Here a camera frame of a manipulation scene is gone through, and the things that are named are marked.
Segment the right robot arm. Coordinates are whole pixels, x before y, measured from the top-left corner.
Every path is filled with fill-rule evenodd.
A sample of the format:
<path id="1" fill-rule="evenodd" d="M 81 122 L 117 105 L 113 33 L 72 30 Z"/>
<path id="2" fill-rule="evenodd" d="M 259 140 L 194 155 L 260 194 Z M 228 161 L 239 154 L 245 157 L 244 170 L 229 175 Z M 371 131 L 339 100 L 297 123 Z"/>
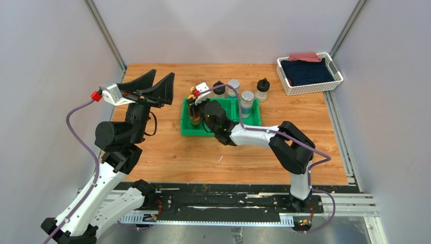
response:
<path id="1" fill-rule="evenodd" d="M 311 204 L 308 167 L 314 157 L 314 143 L 294 124 L 284 121 L 279 126 L 243 125 L 231 120 L 221 104 L 206 99 L 199 104 L 188 101 L 189 113 L 199 117 L 223 145 L 252 145 L 272 150 L 281 166 L 290 173 L 289 202 L 293 210 L 303 212 Z"/>

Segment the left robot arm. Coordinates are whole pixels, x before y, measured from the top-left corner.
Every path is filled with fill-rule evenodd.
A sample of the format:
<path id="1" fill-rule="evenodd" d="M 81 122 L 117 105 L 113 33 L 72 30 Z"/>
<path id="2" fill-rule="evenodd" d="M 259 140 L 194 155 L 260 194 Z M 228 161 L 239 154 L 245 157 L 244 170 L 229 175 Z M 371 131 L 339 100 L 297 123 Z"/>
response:
<path id="1" fill-rule="evenodd" d="M 147 136 L 146 125 L 152 108 L 171 105 L 174 98 L 174 73 L 155 82 L 152 69 L 127 83 L 101 86 L 91 102 L 104 100 L 114 106 L 127 105 L 123 121 L 103 121 L 95 130 L 95 145 L 103 151 L 94 157 L 95 172 L 73 202 L 57 217 L 41 224 L 48 240 L 57 243 L 96 243 L 101 235 L 129 212 L 152 209 L 156 203 L 154 187 L 144 180 L 134 182 L 125 193 L 104 205 L 111 191 L 137 165 Z"/>

